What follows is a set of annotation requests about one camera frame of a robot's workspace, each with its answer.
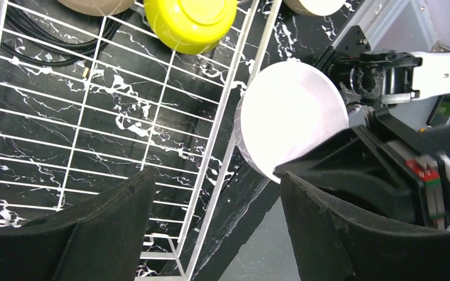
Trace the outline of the beige bowl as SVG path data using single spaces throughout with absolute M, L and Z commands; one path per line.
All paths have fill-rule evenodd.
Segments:
M 136 0 L 58 0 L 58 2 L 84 15 L 108 16 L 126 11 Z

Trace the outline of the yellow-green bowl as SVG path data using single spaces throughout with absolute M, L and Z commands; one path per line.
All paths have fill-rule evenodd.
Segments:
M 237 1 L 143 1 L 148 24 L 158 39 L 178 53 L 213 50 L 231 29 Z

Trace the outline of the pale grey bowl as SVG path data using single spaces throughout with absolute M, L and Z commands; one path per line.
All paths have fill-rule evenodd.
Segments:
M 234 116 L 236 145 L 246 162 L 279 183 L 277 166 L 297 159 L 349 127 L 345 103 L 317 68 L 282 61 L 260 71 Z

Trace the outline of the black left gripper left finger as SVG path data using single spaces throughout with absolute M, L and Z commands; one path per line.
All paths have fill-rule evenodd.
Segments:
M 155 196 L 143 170 L 108 190 L 0 227 L 0 280 L 134 280 Z

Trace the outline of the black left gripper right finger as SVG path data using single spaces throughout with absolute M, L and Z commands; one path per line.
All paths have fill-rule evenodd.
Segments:
M 371 213 L 290 172 L 280 192 L 301 280 L 450 280 L 450 231 Z

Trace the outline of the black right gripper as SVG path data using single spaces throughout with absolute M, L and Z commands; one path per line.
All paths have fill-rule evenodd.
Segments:
M 443 229 L 450 224 L 445 149 L 388 110 L 369 112 L 310 152 L 274 169 L 392 220 Z

